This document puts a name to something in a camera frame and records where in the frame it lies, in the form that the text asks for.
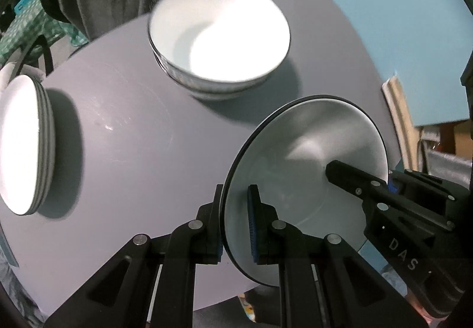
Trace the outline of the right hand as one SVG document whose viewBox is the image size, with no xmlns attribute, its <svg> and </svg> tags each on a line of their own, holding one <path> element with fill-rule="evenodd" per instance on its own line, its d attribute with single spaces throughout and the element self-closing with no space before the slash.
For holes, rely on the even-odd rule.
<svg viewBox="0 0 473 328">
<path fill-rule="evenodd" d="M 438 325 L 445 320 L 445 318 L 435 318 L 431 316 L 427 310 L 422 306 L 416 296 L 410 289 L 407 290 L 405 299 L 413 306 L 413 308 L 424 318 L 429 327 L 438 327 Z"/>
</svg>

